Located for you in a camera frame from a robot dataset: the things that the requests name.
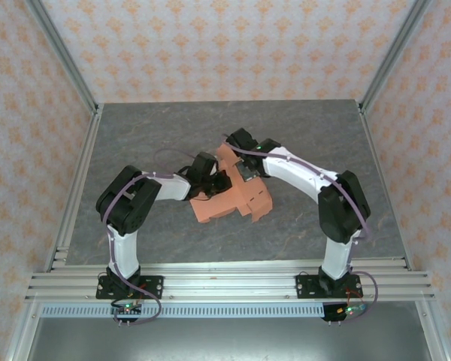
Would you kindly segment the orange cardboard paper box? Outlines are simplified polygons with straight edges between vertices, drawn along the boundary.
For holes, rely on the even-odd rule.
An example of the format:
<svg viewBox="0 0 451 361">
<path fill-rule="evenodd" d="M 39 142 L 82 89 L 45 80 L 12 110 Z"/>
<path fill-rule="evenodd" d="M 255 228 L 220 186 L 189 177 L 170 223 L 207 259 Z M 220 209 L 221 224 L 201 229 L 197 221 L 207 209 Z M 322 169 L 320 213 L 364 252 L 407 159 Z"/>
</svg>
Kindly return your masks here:
<svg viewBox="0 0 451 361">
<path fill-rule="evenodd" d="M 243 217 L 250 214 L 252 222 L 268 214 L 273 209 L 273 201 L 264 181 L 259 176 L 244 180 L 238 168 L 241 159 L 230 147 L 223 144 L 216 154 L 219 170 L 226 172 L 232 187 L 215 196 L 199 193 L 189 201 L 198 222 L 207 223 L 213 218 L 224 217 L 236 210 Z"/>
</svg>

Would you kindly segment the grey metal panel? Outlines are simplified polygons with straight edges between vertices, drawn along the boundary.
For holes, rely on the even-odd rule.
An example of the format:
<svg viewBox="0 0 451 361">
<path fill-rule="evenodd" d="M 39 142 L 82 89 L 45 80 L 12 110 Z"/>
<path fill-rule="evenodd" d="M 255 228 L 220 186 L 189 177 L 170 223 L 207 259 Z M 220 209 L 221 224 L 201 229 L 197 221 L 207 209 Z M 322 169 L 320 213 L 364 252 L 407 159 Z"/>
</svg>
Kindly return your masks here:
<svg viewBox="0 0 451 361">
<path fill-rule="evenodd" d="M 420 325 L 368 317 L 40 321 L 28 361 L 431 361 Z"/>
</svg>

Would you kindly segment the aluminium front frame rail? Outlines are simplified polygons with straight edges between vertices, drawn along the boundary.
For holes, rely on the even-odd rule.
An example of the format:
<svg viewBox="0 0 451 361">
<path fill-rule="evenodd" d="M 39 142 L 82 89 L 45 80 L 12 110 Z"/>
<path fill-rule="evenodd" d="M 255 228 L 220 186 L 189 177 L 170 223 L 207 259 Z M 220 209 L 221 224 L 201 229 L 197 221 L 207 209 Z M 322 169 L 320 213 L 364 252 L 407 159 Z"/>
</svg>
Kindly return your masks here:
<svg viewBox="0 0 451 361">
<path fill-rule="evenodd" d="M 164 302 L 294 302 L 295 276 L 315 274 L 318 260 L 189 262 L 143 264 L 146 275 L 165 279 Z M 409 271 L 404 259 L 370 258 L 353 261 L 360 273 L 364 300 L 434 300 L 427 272 Z M 95 298 L 103 265 L 55 262 L 48 273 L 34 273 L 26 299 L 36 302 L 86 302 Z"/>
</svg>

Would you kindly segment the aluminium side frame rail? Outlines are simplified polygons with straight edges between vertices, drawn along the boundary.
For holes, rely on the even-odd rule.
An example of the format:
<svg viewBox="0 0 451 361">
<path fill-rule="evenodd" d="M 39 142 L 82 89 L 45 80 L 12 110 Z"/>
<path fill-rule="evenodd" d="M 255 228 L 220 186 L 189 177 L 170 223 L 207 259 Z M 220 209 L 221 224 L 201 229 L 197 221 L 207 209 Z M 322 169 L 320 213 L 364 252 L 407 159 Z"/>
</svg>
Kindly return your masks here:
<svg viewBox="0 0 451 361">
<path fill-rule="evenodd" d="M 367 117 L 366 117 L 366 110 L 363 108 L 363 106 L 362 106 L 362 104 L 360 102 L 357 103 L 357 107 L 358 107 L 358 112 L 359 112 L 360 119 L 362 121 L 362 125 L 363 125 L 364 130 L 365 130 L 366 138 L 368 140 L 369 146 L 371 148 L 371 153 L 373 155 L 373 158 L 374 158 L 374 161 L 375 161 L 375 165 L 376 165 L 377 170 L 378 170 L 378 174 L 379 174 L 380 181 L 381 181 L 381 184 L 382 184 L 383 192 L 385 194 L 386 201 L 387 201 L 387 204 L 389 206 L 389 210 L 392 213 L 392 217 L 393 217 L 393 220 L 394 220 L 395 228 L 398 230 L 399 240 L 401 241 L 401 245 L 403 247 L 404 260 L 406 262 L 407 269 L 409 271 L 413 271 L 414 270 L 414 266 L 410 262 L 410 250 L 409 250 L 407 244 L 404 242 L 404 239 L 402 238 L 401 227 L 400 227 L 400 224 L 398 222 L 398 218 L 396 217 L 395 209 L 393 207 L 392 201 L 391 201 L 390 196 L 389 196 L 389 191 L 388 191 L 388 188 L 387 188 L 386 179 L 384 178 L 383 170 L 382 170 L 381 164 L 380 164 L 380 159 L 379 159 L 376 147 L 374 145 L 374 139 L 373 139 L 370 127 L 368 125 L 368 120 L 367 120 Z"/>
<path fill-rule="evenodd" d="M 99 103 L 97 108 L 92 112 L 86 136 L 74 168 L 74 176 L 68 191 L 65 207 L 62 212 L 62 218 L 59 222 L 52 246 L 47 255 L 47 261 L 44 267 L 44 271 L 46 273 L 52 270 L 53 262 L 56 259 L 56 253 L 62 249 L 68 250 L 70 246 L 71 237 L 74 231 L 74 224 L 77 219 L 77 212 L 80 207 L 80 200 L 83 194 L 83 188 L 103 109 L 104 103 Z"/>
</svg>

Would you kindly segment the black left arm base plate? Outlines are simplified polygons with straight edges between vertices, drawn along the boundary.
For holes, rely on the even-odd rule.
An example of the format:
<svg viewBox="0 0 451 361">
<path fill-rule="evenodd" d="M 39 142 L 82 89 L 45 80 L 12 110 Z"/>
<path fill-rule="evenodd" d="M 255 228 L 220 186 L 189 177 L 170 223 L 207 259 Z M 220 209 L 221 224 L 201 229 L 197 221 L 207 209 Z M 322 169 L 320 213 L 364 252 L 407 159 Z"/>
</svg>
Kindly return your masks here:
<svg viewBox="0 0 451 361">
<path fill-rule="evenodd" d="M 162 298 L 163 276 L 135 275 L 129 278 L 129 282 L 136 287 L 146 290 L 156 298 Z M 95 297 L 97 299 L 151 299 L 143 293 L 124 284 L 115 274 L 101 275 L 98 278 L 98 286 Z"/>
</svg>

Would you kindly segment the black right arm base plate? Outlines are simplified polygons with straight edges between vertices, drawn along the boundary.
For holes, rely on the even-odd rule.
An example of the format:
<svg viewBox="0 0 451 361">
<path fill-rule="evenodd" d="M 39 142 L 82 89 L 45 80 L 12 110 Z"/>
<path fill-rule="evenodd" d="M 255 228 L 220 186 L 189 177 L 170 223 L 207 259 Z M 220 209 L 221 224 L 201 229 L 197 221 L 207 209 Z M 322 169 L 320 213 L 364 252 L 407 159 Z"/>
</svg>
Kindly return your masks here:
<svg viewBox="0 0 451 361">
<path fill-rule="evenodd" d="M 347 299 L 363 297 L 362 282 L 358 275 L 345 274 L 332 280 L 325 275 L 295 276 L 295 289 L 299 299 Z"/>
</svg>

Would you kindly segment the aluminium frame post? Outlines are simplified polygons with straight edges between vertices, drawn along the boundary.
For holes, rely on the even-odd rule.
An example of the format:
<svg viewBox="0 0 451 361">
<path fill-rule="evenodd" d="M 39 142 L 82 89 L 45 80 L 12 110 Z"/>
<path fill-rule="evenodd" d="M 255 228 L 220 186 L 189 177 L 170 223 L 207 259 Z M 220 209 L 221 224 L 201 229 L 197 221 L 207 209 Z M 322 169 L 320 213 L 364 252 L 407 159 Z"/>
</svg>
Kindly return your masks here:
<svg viewBox="0 0 451 361">
<path fill-rule="evenodd" d="M 42 0 L 24 0 L 38 25 L 41 27 L 46 39 L 61 62 L 65 72 L 71 79 L 75 89 L 85 106 L 94 114 L 98 109 L 98 103 L 94 99 L 91 90 L 86 84 L 76 62 L 65 44 L 59 30 L 56 28 L 52 17 Z"/>
<path fill-rule="evenodd" d="M 359 112 L 361 114 L 366 114 L 371 108 L 375 98 L 381 91 L 390 72 L 394 68 L 395 63 L 398 61 L 403 49 L 406 47 L 410 37 L 413 35 L 432 1 L 433 0 L 414 0 L 412 8 L 407 13 L 404 22 L 401 24 L 362 100 L 358 103 Z"/>
</svg>

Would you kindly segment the aluminium frame leg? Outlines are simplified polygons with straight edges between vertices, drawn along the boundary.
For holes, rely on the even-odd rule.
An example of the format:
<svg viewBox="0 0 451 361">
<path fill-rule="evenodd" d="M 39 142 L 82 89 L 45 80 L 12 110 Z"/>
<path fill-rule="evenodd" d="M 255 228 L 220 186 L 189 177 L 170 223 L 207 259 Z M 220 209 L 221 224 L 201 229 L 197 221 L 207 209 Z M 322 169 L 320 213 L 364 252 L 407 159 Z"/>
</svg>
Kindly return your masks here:
<svg viewBox="0 0 451 361">
<path fill-rule="evenodd" d="M 430 302 L 416 301 L 415 304 L 431 361 L 448 361 Z"/>
<path fill-rule="evenodd" d="M 40 302 L 26 303 L 23 306 L 5 356 L 5 361 L 28 360 L 42 309 L 43 305 Z"/>
</svg>

